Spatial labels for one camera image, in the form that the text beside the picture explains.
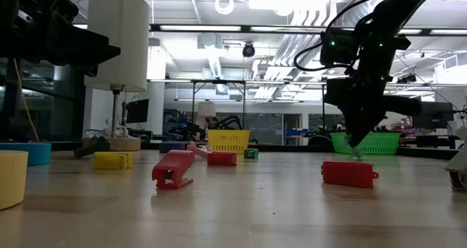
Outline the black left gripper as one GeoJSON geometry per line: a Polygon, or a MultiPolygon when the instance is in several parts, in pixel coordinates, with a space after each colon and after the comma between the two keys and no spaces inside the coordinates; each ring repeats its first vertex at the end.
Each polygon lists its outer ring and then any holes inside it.
{"type": "Polygon", "coordinates": [[[52,0],[0,0],[0,57],[70,65],[87,76],[120,55],[109,38],[73,26],[57,12],[52,0]]]}

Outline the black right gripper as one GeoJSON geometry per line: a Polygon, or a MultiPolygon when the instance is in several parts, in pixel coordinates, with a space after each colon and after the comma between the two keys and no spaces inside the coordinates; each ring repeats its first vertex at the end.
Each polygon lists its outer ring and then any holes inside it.
{"type": "MultiPolygon", "coordinates": [[[[408,116],[422,112],[422,103],[415,98],[384,95],[385,88],[381,82],[368,85],[348,77],[330,79],[326,85],[324,102],[340,109],[375,109],[408,116]]],[[[357,112],[344,111],[343,115],[349,146],[358,146],[378,124],[375,112],[362,112],[360,122],[357,112]]]]}

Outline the teal staple remover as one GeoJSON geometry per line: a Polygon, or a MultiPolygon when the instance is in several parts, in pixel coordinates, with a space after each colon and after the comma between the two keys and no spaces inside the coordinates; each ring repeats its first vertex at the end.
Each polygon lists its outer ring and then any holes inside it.
{"type": "Polygon", "coordinates": [[[345,135],[345,141],[346,141],[346,144],[349,146],[349,148],[351,149],[351,157],[352,158],[356,158],[358,161],[361,161],[361,158],[362,158],[362,154],[361,154],[361,151],[352,144],[351,142],[351,138],[352,136],[349,135],[349,134],[346,134],[345,135]]]}

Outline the red mini stapler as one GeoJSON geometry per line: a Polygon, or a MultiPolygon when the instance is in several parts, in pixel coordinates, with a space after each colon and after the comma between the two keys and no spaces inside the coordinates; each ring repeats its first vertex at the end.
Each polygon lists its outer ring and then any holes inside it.
{"type": "Polygon", "coordinates": [[[235,166],[236,161],[235,152],[211,152],[207,155],[208,166],[235,166]]]}
{"type": "Polygon", "coordinates": [[[170,150],[153,167],[152,180],[158,190],[177,190],[193,183],[185,173],[195,163],[195,154],[188,150],[170,150]]]}
{"type": "Polygon", "coordinates": [[[324,161],[321,174],[324,183],[359,188],[373,188],[379,174],[370,163],[324,161]]]}

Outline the black staple remover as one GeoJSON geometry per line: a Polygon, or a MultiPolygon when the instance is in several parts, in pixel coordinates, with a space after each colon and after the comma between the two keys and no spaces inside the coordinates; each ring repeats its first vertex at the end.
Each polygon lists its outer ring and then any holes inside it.
{"type": "Polygon", "coordinates": [[[106,152],[111,149],[109,141],[103,137],[93,137],[87,144],[83,144],[81,148],[73,151],[75,158],[82,158],[88,155],[92,155],[95,152],[106,152]]]}

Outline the light blue tape roll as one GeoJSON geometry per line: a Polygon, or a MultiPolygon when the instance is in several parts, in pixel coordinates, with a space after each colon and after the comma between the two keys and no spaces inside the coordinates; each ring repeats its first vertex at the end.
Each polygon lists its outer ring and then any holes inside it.
{"type": "Polygon", "coordinates": [[[47,165],[51,161],[51,144],[48,143],[0,143],[0,150],[26,151],[28,166],[47,165]]]}

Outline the yellow staple remover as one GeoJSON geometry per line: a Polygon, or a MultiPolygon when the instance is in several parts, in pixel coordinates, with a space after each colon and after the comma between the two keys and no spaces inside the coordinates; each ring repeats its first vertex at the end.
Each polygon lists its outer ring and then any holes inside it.
{"type": "Polygon", "coordinates": [[[126,170],[133,166],[131,152],[96,152],[93,159],[94,169],[126,170]]]}

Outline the yellow tape roll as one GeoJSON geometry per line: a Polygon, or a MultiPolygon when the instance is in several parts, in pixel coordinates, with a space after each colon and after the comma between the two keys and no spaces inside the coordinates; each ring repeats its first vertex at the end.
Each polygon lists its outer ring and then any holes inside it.
{"type": "Polygon", "coordinates": [[[27,152],[0,150],[0,210],[23,201],[27,166],[27,152]]]}

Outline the pink staple remover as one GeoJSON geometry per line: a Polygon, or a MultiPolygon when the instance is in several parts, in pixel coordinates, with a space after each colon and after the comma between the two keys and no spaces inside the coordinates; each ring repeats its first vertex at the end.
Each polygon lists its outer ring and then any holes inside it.
{"type": "Polygon", "coordinates": [[[192,151],[195,155],[201,158],[207,158],[208,154],[212,152],[210,148],[210,143],[207,143],[205,145],[198,145],[193,141],[191,141],[187,145],[186,150],[192,151]]]}

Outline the green plastic basket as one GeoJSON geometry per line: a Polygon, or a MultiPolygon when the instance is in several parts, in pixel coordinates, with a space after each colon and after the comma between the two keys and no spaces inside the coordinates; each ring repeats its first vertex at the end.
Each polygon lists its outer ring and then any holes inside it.
{"type": "Polygon", "coordinates": [[[332,133],[331,140],[337,153],[349,155],[358,151],[361,155],[394,155],[400,136],[400,133],[394,132],[369,133],[355,149],[346,143],[345,132],[332,133]]]}

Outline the white shade table lamp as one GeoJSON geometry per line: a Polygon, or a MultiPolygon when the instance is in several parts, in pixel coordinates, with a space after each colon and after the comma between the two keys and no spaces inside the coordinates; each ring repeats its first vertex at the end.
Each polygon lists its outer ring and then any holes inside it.
{"type": "Polygon", "coordinates": [[[121,93],[147,89],[150,7],[145,0],[88,0],[88,30],[109,38],[120,54],[85,78],[83,128],[101,131],[117,126],[121,93]]]}

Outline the black monitor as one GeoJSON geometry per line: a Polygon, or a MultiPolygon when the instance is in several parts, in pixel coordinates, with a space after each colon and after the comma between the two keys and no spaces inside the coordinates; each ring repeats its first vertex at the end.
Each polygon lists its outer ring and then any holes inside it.
{"type": "Polygon", "coordinates": [[[412,117],[414,128],[447,128],[448,122],[454,120],[454,110],[451,103],[422,102],[421,105],[421,113],[412,117]]]}
{"type": "Polygon", "coordinates": [[[127,104],[126,122],[127,123],[145,123],[147,122],[149,109],[149,99],[132,101],[127,104]]]}

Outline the yellow plastic basket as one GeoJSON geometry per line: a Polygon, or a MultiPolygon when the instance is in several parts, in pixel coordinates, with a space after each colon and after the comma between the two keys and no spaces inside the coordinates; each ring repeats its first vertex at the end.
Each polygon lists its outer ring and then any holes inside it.
{"type": "Polygon", "coordinates": [[[214,152],[243,154],[250,140],[249,130],[208,130],[207,138],[214,152]]]}

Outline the small white background lamp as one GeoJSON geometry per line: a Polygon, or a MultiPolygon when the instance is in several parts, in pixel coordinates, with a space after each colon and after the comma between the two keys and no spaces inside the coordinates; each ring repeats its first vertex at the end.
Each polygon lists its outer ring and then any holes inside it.
{"type": "Polygon", "coordinates": [[[211,101],[201,101],[198,103],[198,109],[196,113],[196,125],[200,128],[205,129],[207,126],[206,119],[209,117],[216,116],[215,103],[211,101]]]}

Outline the black background rig frame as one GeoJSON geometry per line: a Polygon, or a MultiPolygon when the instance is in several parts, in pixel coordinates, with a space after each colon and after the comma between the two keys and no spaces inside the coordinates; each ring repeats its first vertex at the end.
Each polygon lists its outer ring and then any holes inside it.
{"type": "MultiPolygon", "coordinates": [[[[219,120],[219,124],[218,124],[218,129],[220,130],[223,130],[223,129],[231,129],[228,127],[229,123],[236,123],[239,127],[239,130],[243,130],[245,128],[245,114],[246,114],[246,99],[245,99],[245,94],[246,94],[246,87],[247,87],[247,81],[244,81],[244,80],[219,80],[219,79],[215,79],[215,80],[190,80],[189,82],[191,82],[193,84],[193,97],[192,97],[192,113],[191,113],[191,125],[192,125],[192,132],[194,132],[195,130],[195,125],[196,125],[196,121],[195,121],[195,115],[194,115],[194,103],[195,103],[195,96],[196,96],[196,93],[198,92],[196,90],[196,84],[197,83],[203,83],[204,84],[207,84],[207,83],[211,83],[211,84],[214,84],[214,85],[228,85],[228,84],[232,84],[234,86],[236,86],[236,84],[240,84],[240,85],[243,85],[243,90],[240,89],[240,93],[243,94],[243,98],[240,99],[240,100],[234,100],[234,101],[240,101],[242,102],[242,105],[243,105],[243,112],[242,112],[242,122],[240,123],[240,120],[239,118],[235,118],[235,116],[231,117],[230,119],[225,119],[225,120],[222,120],[220,121],[219,120]]],[[[362,112],[375,112],[378,116],[378,123],[379,121],[381,121],[382,118],[384,118],[384,113],[383,113],[383,117],[381,117],[381,115],[379,115],[378,111],[375,110],[375,109],[353,109],[353,108],[350,108],[350,109],[339,109],[342,114],[344,111],[354,111],[354,112],[357,112],[358,113],[358,118],[359,118],[359,122],[360,122],[360,118],[361,118],[361,114],[362,112]]]]}

